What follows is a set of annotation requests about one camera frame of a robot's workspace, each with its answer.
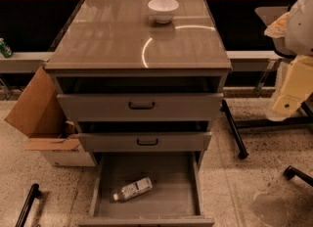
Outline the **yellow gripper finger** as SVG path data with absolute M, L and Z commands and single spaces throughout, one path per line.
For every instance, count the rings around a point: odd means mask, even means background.
M 290 117 L 313 93 L 313 57 L 297 55 L 284 67 L 282 86 L 273 101 L 275 117 Z

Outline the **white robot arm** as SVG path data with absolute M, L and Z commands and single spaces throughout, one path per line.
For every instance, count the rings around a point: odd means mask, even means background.
M 266 111 L 268 119 L 283 121 L 313 93 L 313 0 L 297 0 L 287 13 L 267 26 L 264 34 L 283 38 L 286 48 L 296 54 L 284 65 L 286 74 Z

